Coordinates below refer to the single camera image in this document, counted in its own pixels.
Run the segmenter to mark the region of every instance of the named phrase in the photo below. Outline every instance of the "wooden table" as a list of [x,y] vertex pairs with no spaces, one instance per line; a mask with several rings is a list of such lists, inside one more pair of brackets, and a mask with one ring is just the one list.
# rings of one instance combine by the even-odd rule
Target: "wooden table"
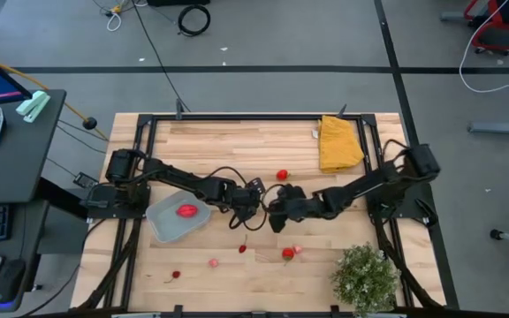
[[[104,167],[113,150],[133,146],[138,116],[116,115]],[[405,142],[398,114],[379,113],[376,120],[383,144],[388,139]],[[288,182],[301,186],[305,193],[341,186],[362,176],[362,163],[338,174],[320,172],[317,140],[311,133],[316,126],[316,121],[307,120],[163,121],[157,127],[154,157],[197,175],[231,165],[247,180],[262,178],[267,188],[276,183],[278,170],[288,169],[292,174]],[[394,157],[398,151],[396,147],[389,148],[386,158]],[[232,172],[221,171],[218,175],[237,180]],[[151,203],[177,191],[168,185],[150,184]],[[256,232],[243,227],[229,230],[230,214],[221,214],[216,208],[213,211],[205,226],[170,244],[158,242],[147,221],[143,222],[130,311],[171,312],[175,305],[183,305],[185,311],[200,312],[327,312],[334,304],[339,304],[342,311],[353,310],[334,298],[328,276],[343,249],[366,242],[376,245],[364,199],[356,200],[333,221],[289,221],[279,234],[273,233],[269,224]],[[254,227],[261,220],[259,213],[249,224]],[[72,297],[73,307],[87,298],[110,266],[117,224],[117,220],[108,220],[87,239]],[[445,303],[428,231],[409,219],[399,219],[398,224],[408,267],[433,299]],[[130,229],[129,224],[125,237]],[[238,249],[245,236],[248,248],[240,254]],[[281,251],[293,244],[303,246],[303,253],[285,265]],[[213,258],[220,264],[215,269],[208,265]],[[181,277],[165,284],[174,270],[180,271]],[[125,271],[119,273],[114,304],[119,302]],[[401,291],[397,296],[403,305]]]

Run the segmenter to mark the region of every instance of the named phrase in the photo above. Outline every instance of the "potted plant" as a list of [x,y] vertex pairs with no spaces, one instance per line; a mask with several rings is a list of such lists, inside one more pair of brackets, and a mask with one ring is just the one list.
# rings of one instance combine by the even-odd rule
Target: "potted plant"
[[399,271],[384,252],[370,243],[343,251],[338,270],[331,276],[335,296],[355,306],[361,316],[393,309]]

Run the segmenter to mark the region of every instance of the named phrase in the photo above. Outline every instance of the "red fruit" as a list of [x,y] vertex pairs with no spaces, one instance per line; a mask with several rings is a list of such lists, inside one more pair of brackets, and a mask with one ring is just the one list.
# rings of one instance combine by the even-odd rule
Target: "red fruit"
[[245,234],[245,242],[239,246],[239,253],[244,253],[247,250],[247,234]]
[[183,204],[177,210],[176,214],[182,217],[192,217],[198,213],[198,208],[195,205]]
[[177,270],[174,270],[174,271],[172,272],[172,279],[171,279],[171,280],[169,280],[168,282],[164,282],[164,283],[165,283],[165,284],[167,284],[167,283],[169,283],[169,282],[173,281],[174,279],[176,279],[176,278],[178,278],[178,277],[180,277],[180,272],[179,272],[179,271],[177,271]]
[[293,256],[294,256],[294,251],[290,247],[287,247],[282,250],[282,258],[285,261],[291,261]]
[[284,181],[288,178],[288,170],[280,170],[277,174],[276,174],[276,178],[280,181]]

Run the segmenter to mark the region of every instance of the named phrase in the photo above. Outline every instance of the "white wire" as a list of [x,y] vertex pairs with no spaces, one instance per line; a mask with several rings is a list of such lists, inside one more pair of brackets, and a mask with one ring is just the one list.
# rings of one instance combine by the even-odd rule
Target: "white wire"
[[468,43],[467,43],[467,47],[465,48],[465,54],[463,54],[463,59],[462,61],[460,61],[460,66],[459,66],[459,75],[460,75],[460,79],[463,81],[463,84],[465,84],[465,86],[470,89],[471,91],[475,92],[475,93],[492,93],[492,92],[497,92],[501,89],[504,89],[504,88],[507,88],[509,87],[509,84],[507,85],[504,85],[502,87],[497,87],[497,88],[492,88],[492,89],[485,89],[485,90],[480,90],[480,89],[476,89],[476,88],[472,88],[471,86],[469,86],[467,84],[467,81],[465,80],[465,77],[463,76],[463,64],[465,63],[465,59],[467,59],[467,53],[468,53],[468,49],[470,48],[470,44],[472,43],[473,39],[475,38],[476,34],[478,34],[478,32],[481,30],[482,27],[484,27],[484,25],[486,23],[488,23],[488,21],[490,21],[492,19],[492,17],[494,17],[498,12],[500,12],[500,9],[502,9],[503,6],[505,6],[505,4],[508,3],[509,0],[505,0],[504,3],[502,5],[500,5],[498,7],[498,9],[492,13],[487,19],[486,21],[484,21],[484,23],[482,23],[475,31],[475,33],[473,34],[473,36],[470,37],[470,40],[468,40]]
[[[119,24],[115,27],[115,28],[111,28],[111,21],[113,21],[114,18],[117,18],[119,19]],[[111,31],[111,32],[115,32],[117,31],[120,27],[121,27],[121,23],[123,22],[123,20],[121,20],[121,17],[119,17],[118,14],[116,13],[113,13],[111,15],[111,18],[110,18],[110,21],[107,22],[107,31]]]

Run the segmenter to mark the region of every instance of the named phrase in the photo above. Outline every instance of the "yellow cloth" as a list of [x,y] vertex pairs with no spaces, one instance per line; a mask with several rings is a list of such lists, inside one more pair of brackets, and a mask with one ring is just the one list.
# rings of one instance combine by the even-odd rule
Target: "yellow cloth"
[[347,120],[323,116],[319,127],[319,168],[332,173],[353,167],[364,154]]

